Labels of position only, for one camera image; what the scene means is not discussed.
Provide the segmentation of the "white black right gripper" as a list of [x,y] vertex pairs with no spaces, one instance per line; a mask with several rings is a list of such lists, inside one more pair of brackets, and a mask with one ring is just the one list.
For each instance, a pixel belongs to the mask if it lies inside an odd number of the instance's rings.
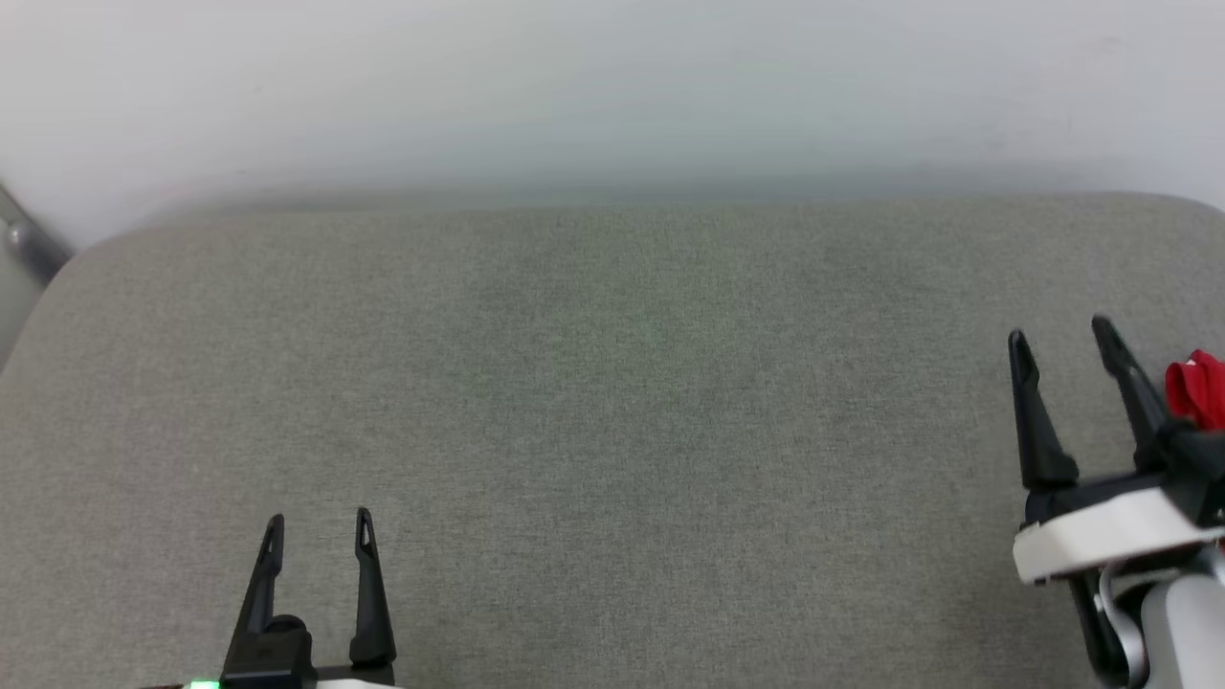
[[[1167,405],[1106,315],[1091,318],[1102,369],[1117,384],[1138,471],[1163,467],[1159,436]],[[1025,498],[1013,541],[1016,575],[1035,585],[1090,568],[1205,546],[1223,537],[1223,433],[1167,436],[1167,463],[1154,474],[1120,474],[1076,485],[1080,471],[1058,441],[1038,387],[1040,370],[1027,336],[1007,341],[1016,449]]]

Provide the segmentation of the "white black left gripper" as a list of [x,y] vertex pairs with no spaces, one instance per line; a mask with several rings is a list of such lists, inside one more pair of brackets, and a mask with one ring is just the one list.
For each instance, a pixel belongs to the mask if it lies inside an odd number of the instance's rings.
[[368,508],[356,510],[354,542],[359,566],[355,633],[350,664],[312,667],[312,636],[296,615],[274,615],[281,575],[284,516],[270,519],[223,666],[198,676],[145,688],[401,688],[379,544]]

